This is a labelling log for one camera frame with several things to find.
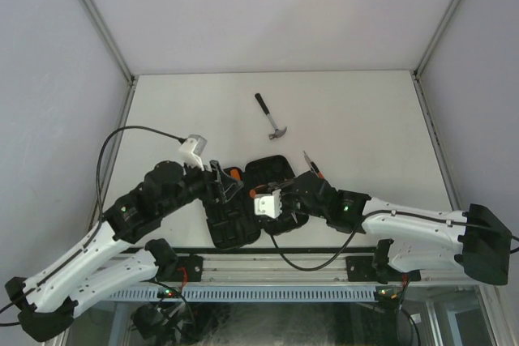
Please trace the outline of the orange grip bit screwdriver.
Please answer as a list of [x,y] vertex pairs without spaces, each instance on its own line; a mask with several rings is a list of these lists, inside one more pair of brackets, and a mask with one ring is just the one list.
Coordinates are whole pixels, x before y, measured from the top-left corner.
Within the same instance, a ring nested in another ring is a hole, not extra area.
[[230,171],[229,171],[229,175],[236,179],[236,180],[239,180],[241,181],[242,180],[242,171],[240,169],[237,169],[237,168],[232,168]]

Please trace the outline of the black plastic tool case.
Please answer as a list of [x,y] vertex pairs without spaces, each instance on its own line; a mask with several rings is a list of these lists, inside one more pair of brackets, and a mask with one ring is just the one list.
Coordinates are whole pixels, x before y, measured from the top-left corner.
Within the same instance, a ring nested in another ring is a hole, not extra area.
[[227,203],[203,204],[208,231],[217,249],[237,249],[256,242],[262,232],[277,236],[307,224],[309,216],[294,211],[284,211],[274,218],[268,214],[273,201],[263,206],[255,199],[269,184],[295,178],[285,156],[267,156],[247,163],[244,169],[233,166],[224,172],[240,180],[243,188]]

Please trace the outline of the black orange handled screwdriver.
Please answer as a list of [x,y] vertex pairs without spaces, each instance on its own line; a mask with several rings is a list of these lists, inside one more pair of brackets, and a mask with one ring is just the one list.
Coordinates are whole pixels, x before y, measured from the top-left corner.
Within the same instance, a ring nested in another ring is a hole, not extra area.
[[260,185],[260,186],[250,189],[249,196],[251,198],[254,198],[258,194],[267,194],[268,192],[269,192],[269,188],[267,185]]

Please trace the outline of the orange handled needle-nose pliers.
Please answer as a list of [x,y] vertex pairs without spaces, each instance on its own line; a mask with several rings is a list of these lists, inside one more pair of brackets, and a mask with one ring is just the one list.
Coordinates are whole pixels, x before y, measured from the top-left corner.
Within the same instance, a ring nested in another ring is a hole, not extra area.
[[298,215],[297,215],[297,213],[294,212],[294,211],[291,211],[291,212],[290,212],[290,217],[291,217],[291,219],[293,220],[294,224],[295,224],[296,226],[298,226]]

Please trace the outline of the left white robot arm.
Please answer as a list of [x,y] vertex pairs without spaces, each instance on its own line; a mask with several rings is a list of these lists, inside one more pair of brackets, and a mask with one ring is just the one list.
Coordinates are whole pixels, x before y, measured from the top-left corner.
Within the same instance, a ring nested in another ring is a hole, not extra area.
[[171,280],[178,270],[178,256],[164,238],[149,241],[121,263],[111,267],[105,263],[187,204],[227,203],[242,187],[242,181],[225,173],[215,160],[209,169],[168,160],[158,163],[59,260],[32,277],[14,277],[6,283],[11,303],[19,308],[19,325],[35,341],[45,342],[120,289],[141,281]]

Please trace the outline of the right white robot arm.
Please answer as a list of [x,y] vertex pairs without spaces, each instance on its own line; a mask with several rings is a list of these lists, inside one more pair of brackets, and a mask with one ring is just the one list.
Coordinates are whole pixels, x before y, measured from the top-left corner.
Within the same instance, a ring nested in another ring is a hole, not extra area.
[[269,184],[255,195],[254,210],[270,220],[284,213],[319,217],[338,232],[376,237],[372,269],[382,280],[412,271],[460,269],[484,284],[508,283],[513,234],[483,205],[466,211],[405,207],[338,190],[306,172]]

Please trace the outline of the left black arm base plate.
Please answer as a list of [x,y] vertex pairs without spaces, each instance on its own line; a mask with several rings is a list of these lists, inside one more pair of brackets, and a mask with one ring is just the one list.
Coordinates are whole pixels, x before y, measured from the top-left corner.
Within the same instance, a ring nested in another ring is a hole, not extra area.
[[170,267],[166,271],[158,272],[156,278],[160,282],[200,282],[203,270],[204,258],[196,254],[190,254],[178,257],[175,268]]

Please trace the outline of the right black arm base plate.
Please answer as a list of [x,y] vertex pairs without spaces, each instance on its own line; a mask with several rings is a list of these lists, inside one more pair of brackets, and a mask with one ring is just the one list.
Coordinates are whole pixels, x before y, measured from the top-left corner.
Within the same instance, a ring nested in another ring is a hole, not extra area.
[[410,281],[420,281],[420,271],[403,273],[390,267],[387,263],[378,263],[373,256],[348,256],[345,259],[348,281],[351,282],[377,282],[388,284],[390,282],[404,281],[405,276]]

